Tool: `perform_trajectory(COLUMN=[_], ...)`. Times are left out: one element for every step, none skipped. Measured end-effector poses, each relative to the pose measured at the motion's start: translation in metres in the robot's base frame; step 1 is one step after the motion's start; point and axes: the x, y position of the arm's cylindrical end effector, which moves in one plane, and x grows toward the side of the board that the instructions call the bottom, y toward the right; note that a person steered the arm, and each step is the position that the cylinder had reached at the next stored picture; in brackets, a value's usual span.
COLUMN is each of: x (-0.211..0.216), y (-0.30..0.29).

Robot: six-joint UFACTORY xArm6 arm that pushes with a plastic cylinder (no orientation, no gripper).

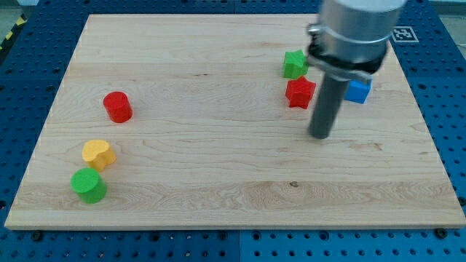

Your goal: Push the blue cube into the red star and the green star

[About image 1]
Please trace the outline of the grey pusher rod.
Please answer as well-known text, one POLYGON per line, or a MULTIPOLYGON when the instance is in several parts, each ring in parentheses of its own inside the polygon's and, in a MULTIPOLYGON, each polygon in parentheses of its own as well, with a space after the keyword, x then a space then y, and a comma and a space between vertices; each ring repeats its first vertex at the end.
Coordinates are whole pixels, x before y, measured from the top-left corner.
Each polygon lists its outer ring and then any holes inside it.
POLYGON ((341 103, 347 93, 349 80, 325 74, 309 123, 309 134, 317 139, 330 135, 341 103))

